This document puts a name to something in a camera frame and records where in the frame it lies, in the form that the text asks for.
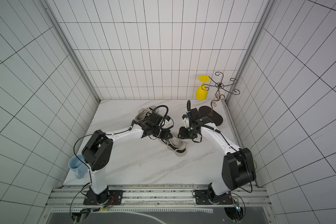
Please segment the black white sneaker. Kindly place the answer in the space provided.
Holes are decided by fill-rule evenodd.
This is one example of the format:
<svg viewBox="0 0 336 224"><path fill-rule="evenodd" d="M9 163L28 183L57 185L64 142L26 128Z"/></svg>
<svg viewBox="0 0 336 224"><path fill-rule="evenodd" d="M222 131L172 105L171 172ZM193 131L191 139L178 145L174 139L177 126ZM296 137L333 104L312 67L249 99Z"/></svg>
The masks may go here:
<svg viewBox="0 0 336 224"><path fill-rule="evenodd" d="M142 108L135 117L135 122L141 122L147 118L153 111L152 107Z"/></svg>
<svg viewBox="0 0 336 224"><path fill-rule="evenodd" d="M160 139L160 141L173 151L177 156L182 157L186 155L186 143L179 139L175 134L172 134L170 139Z"/></svg>

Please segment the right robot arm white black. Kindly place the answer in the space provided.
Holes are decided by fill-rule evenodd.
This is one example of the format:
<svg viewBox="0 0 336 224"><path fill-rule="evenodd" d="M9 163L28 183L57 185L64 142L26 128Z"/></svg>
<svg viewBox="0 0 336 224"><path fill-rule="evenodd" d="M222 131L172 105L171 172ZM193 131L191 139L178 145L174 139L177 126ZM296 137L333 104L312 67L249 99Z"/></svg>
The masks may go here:
<svg viewBox="0 0 336 224"><path fill-rule="evenodd" d="M178 138L195 139L200 135L221 153L223 164L221 175L210 183L209 189L220 196L256 180L252 152L230 141L209 117L203 117L196 108L188 109L182 117L184 126L179 129Z"/></svg>

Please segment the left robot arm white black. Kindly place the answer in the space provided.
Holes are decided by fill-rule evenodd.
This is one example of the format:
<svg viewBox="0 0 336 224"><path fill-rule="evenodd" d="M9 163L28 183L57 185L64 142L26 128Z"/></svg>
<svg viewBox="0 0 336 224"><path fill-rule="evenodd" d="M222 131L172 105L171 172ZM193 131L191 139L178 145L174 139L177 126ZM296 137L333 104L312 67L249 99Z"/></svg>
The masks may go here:
<svg viewBox="0 0 336 224"><path fill-rule="evenodd" d="M115 147L146 136L168 140L172 138L170 129L173 126L174 122L168 115L162 116L153 112L141 121L132 120L127 129L111 133L105 133L102 130L95 131L81 153L90 169L90 189L94 194L99 195L108 188L105 167Z"/></svg>

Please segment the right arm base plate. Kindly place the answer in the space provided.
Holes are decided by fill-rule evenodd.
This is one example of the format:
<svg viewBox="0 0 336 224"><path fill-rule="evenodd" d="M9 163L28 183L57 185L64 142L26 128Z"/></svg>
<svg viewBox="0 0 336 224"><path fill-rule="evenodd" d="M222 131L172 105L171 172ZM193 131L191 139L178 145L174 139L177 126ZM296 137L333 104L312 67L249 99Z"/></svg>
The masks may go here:
<svg viewBox="0 0 336 224"><path fill-rule="evenodd" d="M233 205L233 199L229 193L216 195L213 190L194 190L192 192L197 205Z"/></svg>

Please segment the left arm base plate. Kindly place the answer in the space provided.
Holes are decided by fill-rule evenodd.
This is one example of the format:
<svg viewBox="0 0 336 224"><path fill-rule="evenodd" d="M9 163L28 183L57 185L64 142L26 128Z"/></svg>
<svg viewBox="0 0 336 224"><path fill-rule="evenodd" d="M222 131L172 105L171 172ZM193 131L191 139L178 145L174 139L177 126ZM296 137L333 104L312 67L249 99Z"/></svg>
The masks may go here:
<svg viewBox="0 0 336 224"><path fill-rule="evenodd" d="M84 205L112 206L121 205L123 190L106 189L100 194L95 194L92 189L88 190L84 199Z"/></svg>

